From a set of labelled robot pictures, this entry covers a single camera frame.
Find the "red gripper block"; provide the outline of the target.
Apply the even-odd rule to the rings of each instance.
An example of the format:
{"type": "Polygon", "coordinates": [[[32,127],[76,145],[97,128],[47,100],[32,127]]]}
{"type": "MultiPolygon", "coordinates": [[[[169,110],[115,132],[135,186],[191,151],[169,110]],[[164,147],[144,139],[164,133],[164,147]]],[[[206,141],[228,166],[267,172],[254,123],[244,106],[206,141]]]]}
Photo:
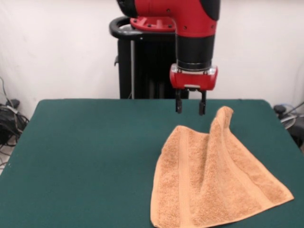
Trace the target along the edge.
{"type": "Polygon", "coordinates": [[[176,89],[176,112],[182,113],[181,89],[196,89],[201,93],[199,102],[199,115],[203,116],[206,109],[206,94],[207,91],[214,89],[218,76],[218,67],[211,68],[198,72],[185,71],[178,66],[171,66],[170,81],[173,88],[176,89]]]}

